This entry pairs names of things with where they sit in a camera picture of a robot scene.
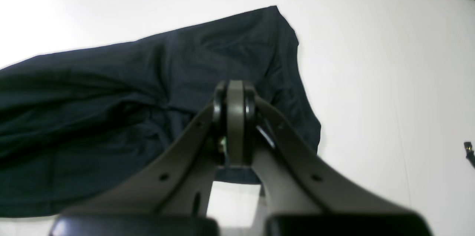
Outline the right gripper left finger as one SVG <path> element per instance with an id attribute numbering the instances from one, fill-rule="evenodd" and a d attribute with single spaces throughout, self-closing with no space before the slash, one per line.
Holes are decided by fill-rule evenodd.
<path id="1" fill-rule="evenodd" d="M 213 101 L 143 171 L 99 196 L 63 211 L 51 236 L 218 236 L 206 217 L 216 170 L 229 157 L 220 148 L 228 99 L 236 81 L 221 82 Z"/>

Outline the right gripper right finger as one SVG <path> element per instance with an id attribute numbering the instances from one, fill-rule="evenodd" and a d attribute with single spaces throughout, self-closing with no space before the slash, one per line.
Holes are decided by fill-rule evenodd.
<path id="1" fill-rule="evenodd" d="M 268 197 L 270 236 L 429 236 L 426 221 L 323 162 L 276 107 L 236 81 L 236 167 Z"/>

